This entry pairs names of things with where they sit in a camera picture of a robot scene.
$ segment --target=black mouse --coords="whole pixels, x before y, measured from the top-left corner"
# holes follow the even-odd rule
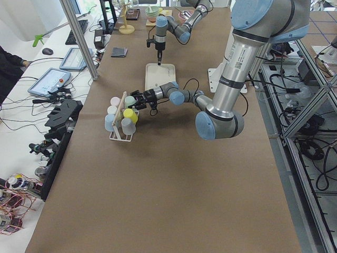
[[[46,54],[46,55],[52,55],[54,53],[54,51],[51,50],[50,48],[46,47],[46,48],[42,49],[42,53]]]

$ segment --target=wooden stand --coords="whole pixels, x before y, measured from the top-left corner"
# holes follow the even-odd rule
[[[122,25],[119,29],[119,32],[121,34],[130,34],[135,31],[135,28],[132,25],[128,25],[126,22],[126,13],[127,13],[127,5],[129,4],[123,4],[123,20],[124,20],[124,25]]]

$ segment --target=table surface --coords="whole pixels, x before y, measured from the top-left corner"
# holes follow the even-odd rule
[[[140,111],[132,142],[109,140],[111,97],[144,90],[156,62],[145,23],[141,8],[133,34],[113,33],[26,252],[301,252],[253,89],[238,137],[202,140],[198,109],[167,102],[157,116]],[[212,97],[207,69],[222,61],[230,27],[229,8],[219,8],[187,45],[167,35],[163,63],[181,87],[196,78]],[[111,58],[114,46],[127,57]],[[245,106],[239,97],[235,108]]]
[[[83,19],[88,20],[88,28],[97,22],[96,18],[92,15],[88,15]],[[50,67],[58,68],[61,60],[49,58],[64,57],[69,48],[76,47],[76,45],[64,44],[69,31],[70,27],[65,26],[53,32],[47,41],[45,41],[43,48],[51,48],[54,51],[54,54],[50,56],[44,55],[42,54],[42,50],[40,50],[34,59],[28,60],[33,61],[42,58],[48,59],[32,63],[23,76],[39,78]],[[85,39],[88,46],[95,50],[94,33],[87,31],[85,33]],[[76,77],[77,74],[78,72],[72,72],[71,79]],[[90,89],[90,80],[90,73],[87,69],[85,69],[72,81],[72,85],[68,86],[71,87],[72,96],[76,100],[81,100],[82,103],[85,102],[86,95]],[[23,78],[18,81],[1,107],[0,117],[11,129],[17,130],[10,130],[3,122],[0,121],[0,143],[3,145],[0,152],[0,161],[2,165],[0,178],[8,179],[8,177],[14,173],[22,173],[27,177],[37,178],[34,174],[35,169],[39,166],[45,166],[47,163],[46,161],[40,161],[41,155],[30,154],[28,145],[30,143],[41,143],[41,141],[44,140],[43,134],[49,130],[49,128],[44,126],[44,124],[48,120],[47,115],[55,105],[44,104],[45,107],[35,105],[32,109],[32,99],[36,97],[30,96],[27,89],[33,85],[34,82],[35,80],[31,78]],[[35,211],[29,211],[23,218],[23,229],[10,236],[0,236],[2,253],[19,253],[25,251],[34,232],[43,206],[43,201],[36,200],[32,206]]]

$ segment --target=brown table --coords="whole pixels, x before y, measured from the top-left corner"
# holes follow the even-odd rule
[[[133,34],[111,37],[26,252],[301,252],[253,89],[238,137],[204,141],[198,109],[167,102],[155,117],[141,111],[131,143],[108,139],[111,97],[144,90],[145,66],[156,62],[143,9],[130,24]],[[212,96],[207,69],[221,62],[229,30],[230,10],[217,8],[188,45],[167,35],[163,63],[181,87],[193,77]],[[113,46],[127,57],[111,58]],[[244,112],[242,97],[236,109]]]

